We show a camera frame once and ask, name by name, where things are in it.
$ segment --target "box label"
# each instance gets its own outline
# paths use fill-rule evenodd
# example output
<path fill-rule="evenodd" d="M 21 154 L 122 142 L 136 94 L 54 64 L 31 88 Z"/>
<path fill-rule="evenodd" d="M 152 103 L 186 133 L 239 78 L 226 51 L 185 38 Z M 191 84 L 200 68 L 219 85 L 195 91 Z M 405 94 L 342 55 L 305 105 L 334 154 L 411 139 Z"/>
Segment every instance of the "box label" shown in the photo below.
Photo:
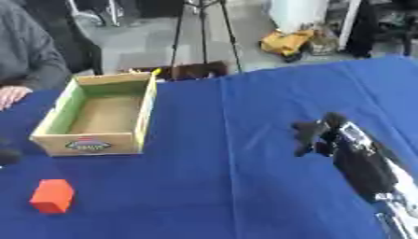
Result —
<path fill-rule="evenodd" d="M 68 143 L 65 147 L 86 153 L 98 153 L 107 148 L 111 148 L 112 145 L 93 138 L 82 137 L 76 141 Z"/>

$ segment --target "blue tablecloth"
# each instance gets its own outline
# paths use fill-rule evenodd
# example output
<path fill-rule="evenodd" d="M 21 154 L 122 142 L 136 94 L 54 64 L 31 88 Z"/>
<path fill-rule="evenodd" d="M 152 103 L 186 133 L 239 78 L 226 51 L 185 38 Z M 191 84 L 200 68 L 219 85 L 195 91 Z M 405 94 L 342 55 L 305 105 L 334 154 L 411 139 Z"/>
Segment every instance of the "blue tablecloth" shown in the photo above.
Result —
<path fill-rule="evenodd" d="M 290 124 L 341 112 L 416 174 L 417 90 L 418 65 L 401 57 L 164 83 L 144 155 L 56 159 L 27 136 L 57 92 L 34 93 L 0 113 L 0 137 L 25 154 L 0 171 L 0 237 L 384 238 L 331 159 L 293 156 Z M 77 191 L 67 214 L 28 204 L 43 178 Z"/>

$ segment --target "cardboard box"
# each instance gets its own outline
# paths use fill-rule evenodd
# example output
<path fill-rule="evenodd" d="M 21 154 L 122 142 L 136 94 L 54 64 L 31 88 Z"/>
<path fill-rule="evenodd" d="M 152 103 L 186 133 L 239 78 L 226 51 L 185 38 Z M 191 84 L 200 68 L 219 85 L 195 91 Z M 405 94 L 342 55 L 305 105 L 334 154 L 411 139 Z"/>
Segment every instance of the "cardboard box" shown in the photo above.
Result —
<path fill-rule="evenodd" d="M 50 156 L 140 153 L 156 94 L 150 73 L 77 77 L 30 138 Z"/>

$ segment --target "red block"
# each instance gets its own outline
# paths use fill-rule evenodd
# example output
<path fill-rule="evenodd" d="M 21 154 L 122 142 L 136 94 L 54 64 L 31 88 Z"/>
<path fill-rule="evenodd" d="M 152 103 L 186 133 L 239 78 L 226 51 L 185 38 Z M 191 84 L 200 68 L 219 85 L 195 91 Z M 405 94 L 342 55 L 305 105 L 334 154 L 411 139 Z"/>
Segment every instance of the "red block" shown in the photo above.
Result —
<path fill-rule="evenodd" d="M 29 202 L 41 213 L 61 214 L 67 211 L 73 196 L 73 188 L 64 179 L 44 179 Z"/>

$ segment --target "floor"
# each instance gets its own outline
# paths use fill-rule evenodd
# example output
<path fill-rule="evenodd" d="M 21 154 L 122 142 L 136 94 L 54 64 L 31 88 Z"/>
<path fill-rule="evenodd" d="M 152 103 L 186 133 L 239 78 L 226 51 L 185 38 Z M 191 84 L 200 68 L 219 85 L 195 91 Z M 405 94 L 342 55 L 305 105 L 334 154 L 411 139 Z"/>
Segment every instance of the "floor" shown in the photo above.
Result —
<path fill-rule="evenodd" d="M 267 0 L 230 0 L 228 9 L 233 31 L 238 41 L 239 55 L 244 71 L 289 66 L 276 55 L 259 49 L 258 41 L 274 29 L 267 14 Z M 230 72 L 237 71 L 229 36 L 220 6 L 208 8 L 208 50 L 211 61 L 229 63 Z M 104 70 L 112 74 L 134 66 L 152 67 L 170 64 L 176 19 L 155 19 L 135 27 L 96 27 L 79 20 L 86 34 L 104 50 Z M 201 63 L 201 32 L 197 15 L 189 9 L 183 21 L 177 64 Z M 398 44 L 379 44 L 373 56 L 401 52 Z M 327 63 L 352 59 L 336 54 L 314 57 L 305 53 L 303 59 L 293 64 Z"/>

